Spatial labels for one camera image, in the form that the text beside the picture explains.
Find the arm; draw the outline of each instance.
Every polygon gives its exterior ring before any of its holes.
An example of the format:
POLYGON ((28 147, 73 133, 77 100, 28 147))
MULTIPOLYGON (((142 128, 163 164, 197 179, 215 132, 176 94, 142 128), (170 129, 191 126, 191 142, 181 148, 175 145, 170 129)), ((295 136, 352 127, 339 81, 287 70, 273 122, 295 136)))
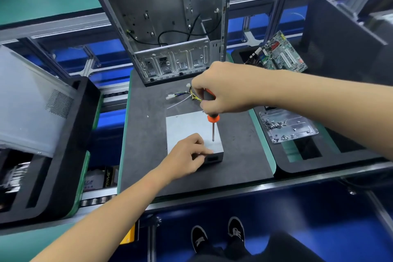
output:
POLYGON ((216 100, 201 103, 206 114, 279 107, 319 121, 393 160, 393 87, 229 62, 214 62, 192 86, 199 96, 203 88, 215 94, 216 100))
POLYGON ((198 134, 180 140, 157 168, 76 223, 32 261, 108 261, 157 193, 172 180, 195 172, 204 154, 213 153, 203 144, 198 134), (195 153, 199 156, 192 160, 195 153), (105 226, 108 219, 110 227, 105 226))

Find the screwdriver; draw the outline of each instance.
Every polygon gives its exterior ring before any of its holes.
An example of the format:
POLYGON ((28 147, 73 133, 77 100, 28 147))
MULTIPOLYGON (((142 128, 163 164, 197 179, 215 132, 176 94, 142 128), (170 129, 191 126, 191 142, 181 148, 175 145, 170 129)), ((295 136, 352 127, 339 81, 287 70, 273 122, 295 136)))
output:
MULTIPOLYGON (((209 89, 205 89, 203 92, 203 99, 206 101, 214 101, 216 96, 209 89)), ((220 116, 218 114, 210 114, 208 115, 208 120, 213 125, 211 140, 214 142, 214 123, 220 120, 220 116)))

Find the black pants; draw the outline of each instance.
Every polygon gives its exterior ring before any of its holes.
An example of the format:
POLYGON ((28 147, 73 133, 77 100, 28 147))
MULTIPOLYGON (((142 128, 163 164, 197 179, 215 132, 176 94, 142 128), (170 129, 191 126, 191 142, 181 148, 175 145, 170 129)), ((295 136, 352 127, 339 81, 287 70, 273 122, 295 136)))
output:
POLYGON ((206 242, 190 262, 323 262, 323 260, 291 235, 277 232, 270 236, 266 249, 251 255, 237 236, 231 237, 225 250, 206 242))

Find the person's left hand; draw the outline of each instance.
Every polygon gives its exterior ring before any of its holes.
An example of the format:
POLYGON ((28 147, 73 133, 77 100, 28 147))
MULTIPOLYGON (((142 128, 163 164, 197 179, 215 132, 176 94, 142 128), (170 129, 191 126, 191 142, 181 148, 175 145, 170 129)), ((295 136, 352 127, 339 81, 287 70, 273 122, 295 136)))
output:
POLYGON ((202 137, 195 133, 177 142, 157 170, 171 182, 194 173, 203 164, 205 155, 212 153, 213 150, 204 146, 202 137))

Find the forearm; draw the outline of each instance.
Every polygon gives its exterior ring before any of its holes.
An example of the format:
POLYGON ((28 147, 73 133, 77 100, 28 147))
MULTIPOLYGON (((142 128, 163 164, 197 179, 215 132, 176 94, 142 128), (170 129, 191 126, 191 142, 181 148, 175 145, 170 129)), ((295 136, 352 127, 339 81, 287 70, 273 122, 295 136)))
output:
POLYGON ((272 71, 272 82, 269 106, 319 121, 393 159, 393 143, 386 143, 393 131, 393 87, 290 71, 272 71))
POLYGON ((169 182, 157 168, 94 210, 33 261, 108 261, 155 195, 169 182))

